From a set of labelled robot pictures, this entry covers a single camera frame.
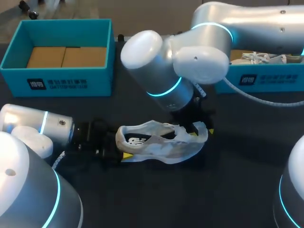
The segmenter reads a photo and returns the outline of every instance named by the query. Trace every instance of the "shoe lace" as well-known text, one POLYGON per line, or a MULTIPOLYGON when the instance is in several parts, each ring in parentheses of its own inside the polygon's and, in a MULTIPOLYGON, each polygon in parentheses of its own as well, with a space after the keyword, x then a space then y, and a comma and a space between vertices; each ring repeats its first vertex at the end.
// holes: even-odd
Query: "shoe lace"
POLYGON ((242 59, 250 60, 251 64, 269 63, 270 57, 267 53, 243 53, 242 59))

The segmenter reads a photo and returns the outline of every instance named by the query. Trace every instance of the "shoe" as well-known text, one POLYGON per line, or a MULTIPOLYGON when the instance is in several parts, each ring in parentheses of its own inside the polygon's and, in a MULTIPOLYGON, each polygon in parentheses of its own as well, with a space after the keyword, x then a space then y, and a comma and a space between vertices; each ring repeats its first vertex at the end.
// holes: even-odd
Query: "shoe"
POLYGON ((116 146, 133 156, 123 162, 141 162, 157 159, 175 164, 197 154, 208 138, 203 122, 193 123, 196 134, 189 134, 184 127, 157 121, 138 126, 121 126, 115 136, 116 146))
POLYGON ((251 64, 286 64, 286 55, 274 55, 268 53, 243 53, 241 59, 231 61, 232 65, 251 64))

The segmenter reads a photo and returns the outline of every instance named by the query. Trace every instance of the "black table surface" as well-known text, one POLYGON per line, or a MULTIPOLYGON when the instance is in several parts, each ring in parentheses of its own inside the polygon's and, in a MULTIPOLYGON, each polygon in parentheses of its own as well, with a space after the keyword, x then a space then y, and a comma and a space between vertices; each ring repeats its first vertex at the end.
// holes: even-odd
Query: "black table surface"
MULTIPOLYGON (((13 98, 0 83, 0 106, 11 103, 72 116, 102 117, 115 125, 138 125, 170 116, 123 68, 117 44, 111 97, 13 98)), ((7 45, 0 46, 0 57, 7 45)), ((73 177, 84 207, 84 228, 272 228, 273 195, 294 144, 304 134, 304 107, 272 108, 237 94, 216 95, 215 131, 191 159, 123 163, 73 177)), ((256 94, 271 101, 304 100, 303 93, 256 94)))

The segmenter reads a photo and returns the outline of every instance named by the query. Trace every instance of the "teal box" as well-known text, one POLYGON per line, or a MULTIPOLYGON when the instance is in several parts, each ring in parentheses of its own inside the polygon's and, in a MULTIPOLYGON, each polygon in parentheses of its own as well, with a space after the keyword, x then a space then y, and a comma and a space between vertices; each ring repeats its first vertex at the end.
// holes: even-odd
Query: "teal box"
POLYGON ((115 40, 110 19, 21 21, 1 73, 14 97, 110 96, 115 40), (107 47, 104 67, 26 68, 33 47, 107 47))
MULTIPOLYGON (((304 64, 231 65, 226 78, 246 93, 304 91, 304 64)), ((224 81, 218 94, 235 93, 224 81)))

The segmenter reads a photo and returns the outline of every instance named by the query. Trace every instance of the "white robotic arm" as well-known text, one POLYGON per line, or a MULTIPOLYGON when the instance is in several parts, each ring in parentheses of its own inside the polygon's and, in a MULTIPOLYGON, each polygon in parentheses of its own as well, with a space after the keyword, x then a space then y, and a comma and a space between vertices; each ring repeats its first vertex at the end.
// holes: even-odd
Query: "white robotic arm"
POLYGON ((192 92, 183 78, 200 84, 224 79, 237 92, 258 102, 298 106, 304 102, 272 103, 249 96, 230 84, 225 76, 232 49, 303 54, 303 21, 304 6, 254 8, 209 2, 195 10, 190 31, 164 41, 154 31, 140 32, 125 44, 121 60, 135 80, 165 109, 178 110, 189 99, 192 92))

